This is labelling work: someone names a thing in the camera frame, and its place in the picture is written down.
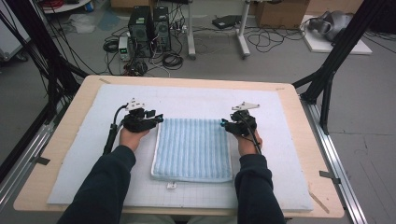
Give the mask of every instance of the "white foam board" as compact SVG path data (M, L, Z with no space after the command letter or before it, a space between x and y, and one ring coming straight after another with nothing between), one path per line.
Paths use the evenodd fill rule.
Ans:
M84 119L77 137L64 158L48 203L69 204L82 181L102 155L114 113L132 98L156 109L165 118L229 119L232 106L242 102L261 105L250 114L258 122L263 139L263 154L273 172L274 193L284 212L311 211L311 202L303 171L291 139L282 105L276 91L240 91L154 86L103 85ZM124 205L160 207L236 208L233 182L209 184L167 182L150 177L157 129L143 138L136 151L131 184ZM239 169L235 138L228 133L233 176Z
M305 15L303 18L303 22L314 18L314 16ZM305 36L304 40L306 45L312 52L319 53L328 53L332 51L332 43L329 42L323 35L320 35L317 31L310 31L307 28L308 24L305 28ZM350 52L351 54L372 54L373 52L363 43L363 41L359 40L358 44L353 48Z

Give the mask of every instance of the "striped cloth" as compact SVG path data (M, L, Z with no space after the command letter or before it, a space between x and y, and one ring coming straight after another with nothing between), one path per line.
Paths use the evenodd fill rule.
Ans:
M167 181L233 180L227 135L218 119L165 119L151 174Z

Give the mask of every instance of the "white desk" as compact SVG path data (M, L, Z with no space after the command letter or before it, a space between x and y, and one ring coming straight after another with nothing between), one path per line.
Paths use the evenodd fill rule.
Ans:
M187 42L189 45L189 57L193 60L196 59L195 56L195 44L194 44L194 36L192 33L192 11L191 11L191 5L192 5L193 0L189 0L189 32L187 35ZM242 20L241 20L241 28L236 29L236 37L238 38L239 44L241 45L242 49L242 58L246 59L250 55L250 51L248 49L247 41L244 37L244 32L245 32L245 25L247 23L247 17L248 17L248 9L250 7L250 0L244 1L244 7L242 10Z

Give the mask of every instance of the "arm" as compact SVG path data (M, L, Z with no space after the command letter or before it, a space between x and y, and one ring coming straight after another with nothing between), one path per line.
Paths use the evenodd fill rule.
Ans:
M256 154L253 144L240 136L238 149L241 170L235 178L238 198L238 223L285 223L273 193L272 173L264 156Z
M119 223L135 164L134 151L147 133L121 130L120 145L92 167L58 223Z

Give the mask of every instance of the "floor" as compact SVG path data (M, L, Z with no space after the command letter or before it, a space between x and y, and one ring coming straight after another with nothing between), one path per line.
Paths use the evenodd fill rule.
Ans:
M77 9L73 13L85 11ZM69 15L62 13L61 22L66 21ZM69 33L66 36L70 46L91 70L96 73L105 71L106 74L106 54L102 49L104 39L128 21L117 17L122 12L110 10L106 3L90 15L95 17L97 25L92 34ZM211 19L194 19L194 22L211 26ZM255 25L253 18L247 22ZM372 39L396 50L394 41L378 37ZM392 100L396 95L396 55L368 39L362 40L373 54L349 55L338 70L332 88L329 131L368 223L396 223L396 104ZM183 66L169 71L169 74L162 69L153 69L145 76L292 83L318 70L328 56L327 53L311 53L303 40L285 40L267 53L260 53L248 44L251 56L242 60L232 33L205 31L195 33L197 58L192 61L187 58L185 36L181 36L180 41L183 44L180 55L185 59ZM79 64L91 73L89 68ZM114 74L120 74L122 65L116 56L110 69ZM7 127L0 130L0 162L3 162L47 98L31 60L26 63L12 60L2 64L0 93L3 96L0 98L0 122L2 127ZM15 211L12 203L18 191L16 189L0 213L1 223L24 223L27 220L31 223L53 223L59 218L60 213ZM340 219L295 218L289 223L350 222L345 216Z

